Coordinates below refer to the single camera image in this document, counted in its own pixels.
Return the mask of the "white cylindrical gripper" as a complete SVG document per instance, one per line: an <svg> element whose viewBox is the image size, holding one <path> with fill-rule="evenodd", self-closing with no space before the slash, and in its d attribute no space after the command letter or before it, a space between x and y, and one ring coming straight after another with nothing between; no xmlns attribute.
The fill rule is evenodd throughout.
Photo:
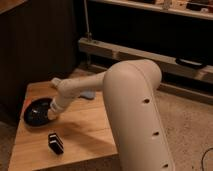
<svg viewBox="0 0 213 171"><path fill-rule="evenodd" d="M54 97L50 103L50 108L48 109L47 116L49 120L55 120L63 113L68 107L69 102L67 99L62 97Z"/></svg>

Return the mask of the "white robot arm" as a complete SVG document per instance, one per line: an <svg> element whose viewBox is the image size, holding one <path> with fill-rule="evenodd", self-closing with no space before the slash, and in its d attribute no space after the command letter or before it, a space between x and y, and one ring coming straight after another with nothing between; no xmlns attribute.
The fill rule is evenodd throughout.
<svg viewBox="0 0 213 171"><path fill-rule="evenodd" d="M122 171L175 171L155 90L162 79L151 60L127 60L107 71L73 79L54 78L58 94L47 116L54 120L85 91L100 91Z"/></svg>

